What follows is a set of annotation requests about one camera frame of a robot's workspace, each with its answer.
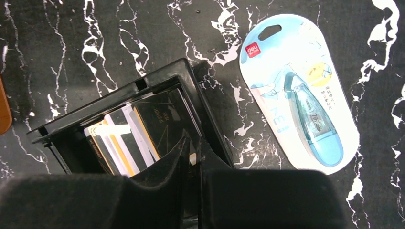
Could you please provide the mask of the black gold lined card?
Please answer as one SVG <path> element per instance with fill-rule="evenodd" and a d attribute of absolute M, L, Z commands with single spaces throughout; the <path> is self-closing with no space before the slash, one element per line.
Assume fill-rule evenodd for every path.
<path fill-rule="evenodd" d="M 131 117 L 143 134 L 153 159 L 166 156 L 180 141 L 189 139 L 189 162 L 197 162 L 197 146 L 202 136 L 180 89 L 152 94 L 132 105 Z"/>

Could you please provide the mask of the black card storage box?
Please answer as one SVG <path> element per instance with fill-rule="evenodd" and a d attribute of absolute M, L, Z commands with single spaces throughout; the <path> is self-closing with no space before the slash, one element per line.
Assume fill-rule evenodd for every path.
<path fill-rule="evenodd" d="M 27 137 L 52 152 L 68 174 L 131 176 L 167 155 L 182 137 L 190 140 L 191 164 L 205 139 L 232 165 L 231 150 L 185 58 L 34 129 Z"/>

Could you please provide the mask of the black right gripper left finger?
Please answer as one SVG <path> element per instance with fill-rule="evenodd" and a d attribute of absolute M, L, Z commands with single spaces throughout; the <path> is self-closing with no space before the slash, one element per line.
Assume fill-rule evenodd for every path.
<path fill-rule="evenodd" d="M 178 229 L 189 140 L 128 178 L 102 174 L 16 177 L 0 187 L 3 229 Z"/>

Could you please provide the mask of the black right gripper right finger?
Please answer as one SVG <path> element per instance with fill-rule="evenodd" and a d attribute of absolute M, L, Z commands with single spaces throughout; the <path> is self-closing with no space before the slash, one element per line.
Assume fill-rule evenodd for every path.
<path fill-rule="evenodd" d="M 344 229 L 333 184 L 314 170 L 230 168 L 206 142 L 199 150 L 202 229 Z"/>

